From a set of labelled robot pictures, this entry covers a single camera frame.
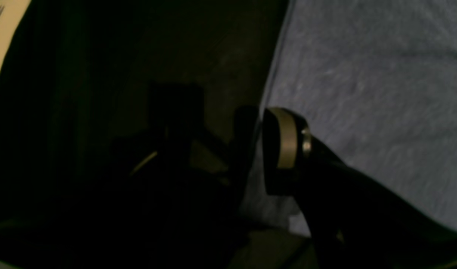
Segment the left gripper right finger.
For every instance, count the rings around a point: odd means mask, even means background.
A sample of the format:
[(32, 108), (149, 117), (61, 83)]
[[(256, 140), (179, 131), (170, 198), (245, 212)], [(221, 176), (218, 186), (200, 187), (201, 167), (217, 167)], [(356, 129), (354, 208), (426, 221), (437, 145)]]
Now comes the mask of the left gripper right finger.
[(457, 232), (345, 164), (305, 118), (267, 108), (266, 192), (298, 204), (321, 269), (457, 269)]

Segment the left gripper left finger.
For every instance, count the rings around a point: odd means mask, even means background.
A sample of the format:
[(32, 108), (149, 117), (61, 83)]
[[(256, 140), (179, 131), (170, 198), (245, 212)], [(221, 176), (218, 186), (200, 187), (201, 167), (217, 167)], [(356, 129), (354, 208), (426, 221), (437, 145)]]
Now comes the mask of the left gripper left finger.
[(205, 105), (197, 85), (150, 85), (149, 128), (114, 143), (88, 196), (85, 269), (219, 269), (233, 257), (259, 111), (235, 107), (224, 142)]

